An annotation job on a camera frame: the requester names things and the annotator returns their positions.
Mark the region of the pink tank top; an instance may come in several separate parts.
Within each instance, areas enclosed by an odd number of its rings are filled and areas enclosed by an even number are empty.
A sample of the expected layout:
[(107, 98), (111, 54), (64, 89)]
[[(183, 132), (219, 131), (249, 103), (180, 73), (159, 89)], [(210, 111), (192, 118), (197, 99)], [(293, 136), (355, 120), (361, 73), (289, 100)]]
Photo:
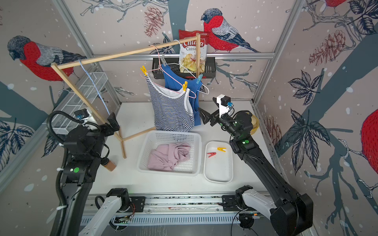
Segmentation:
[(173, 171), (175, 166), (191, 158), (188, 143), (161, 144), (150, 152), (147, 168), (153, 171)]

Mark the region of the blue white striped tank top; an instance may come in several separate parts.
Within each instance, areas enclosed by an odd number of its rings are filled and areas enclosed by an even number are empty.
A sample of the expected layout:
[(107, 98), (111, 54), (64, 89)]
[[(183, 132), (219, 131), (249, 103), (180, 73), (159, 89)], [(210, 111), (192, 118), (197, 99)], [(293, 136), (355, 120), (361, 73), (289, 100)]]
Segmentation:
[(145, 76), (154, 110), (156, 130), (172, 132), (190, 132), (195, 126), (189, 92), (170, 90), (159, 86)]

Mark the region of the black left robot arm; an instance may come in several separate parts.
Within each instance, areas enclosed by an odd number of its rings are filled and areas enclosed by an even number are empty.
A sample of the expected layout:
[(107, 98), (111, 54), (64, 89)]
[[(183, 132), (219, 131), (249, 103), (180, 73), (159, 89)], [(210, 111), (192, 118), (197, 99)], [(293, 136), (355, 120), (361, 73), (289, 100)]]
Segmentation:
[[(58, 136), (53, 127), (55, 116), (62, 115), (78, 124), (65, 138)], [(101, 157), (105, 139), (119, 131), (116, 115), (111, 113), (107, 122), (98, 125), (70, 116), (63, 111), (52, 112), (46, 120), (49, 134), (64, 148), (63, 162), (58, 170), (55, 189), (59, 199), (52, 236), (77, 236), (85, 202), (95, 181), (100, 165), (110, 164)]]

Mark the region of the yellow clothespin striped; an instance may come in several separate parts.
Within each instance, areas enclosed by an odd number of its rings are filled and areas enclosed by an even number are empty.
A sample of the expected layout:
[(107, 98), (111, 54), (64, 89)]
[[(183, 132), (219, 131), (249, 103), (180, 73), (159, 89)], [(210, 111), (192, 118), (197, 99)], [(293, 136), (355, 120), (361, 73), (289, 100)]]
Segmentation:
[(187, 91), (187, 88), (188, 88), (188, 82), (185, 81), (183, 84), (183, 91)]
[(143, 72), (143, 74), (144, 74), (145, 76), (148, 76), (148, 72), (147, 72), (145, 66), (142, 66), (140, 69), (141, 69), (141, 71)]

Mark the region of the red clothespin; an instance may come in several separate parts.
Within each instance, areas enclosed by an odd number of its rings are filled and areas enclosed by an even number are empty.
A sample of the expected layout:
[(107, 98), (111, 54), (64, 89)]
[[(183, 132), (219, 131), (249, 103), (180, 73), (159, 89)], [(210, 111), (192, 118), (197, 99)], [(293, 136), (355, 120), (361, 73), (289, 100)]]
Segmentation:
[(208, 155), (208, 158), (212, 157), (212, 156), (215, 156), (217, 153), (216, 152), (208, 152), (207, 155)]

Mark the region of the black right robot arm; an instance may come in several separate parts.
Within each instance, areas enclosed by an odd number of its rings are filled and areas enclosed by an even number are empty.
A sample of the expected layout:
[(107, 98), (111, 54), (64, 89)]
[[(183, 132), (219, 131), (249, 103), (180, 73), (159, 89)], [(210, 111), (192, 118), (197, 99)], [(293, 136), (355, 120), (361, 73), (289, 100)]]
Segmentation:
[(210, 114), (200, 109), (204, 124), (219, 124), (230, 134), (229, 144), (257, 175), (270, 197), (256, 192), (245, 185), (235, 191), (235, 200), (241, 209), (253, 208), (269, 218), (279, 236), (296, 236), (313, 226), (314, 203), (308, 194), (300, 194), (270, 164), (251, 131), (257, 127), (257, 119), (250, 111), (242, 110), (231, 117), (220, 115), (218, 111)]

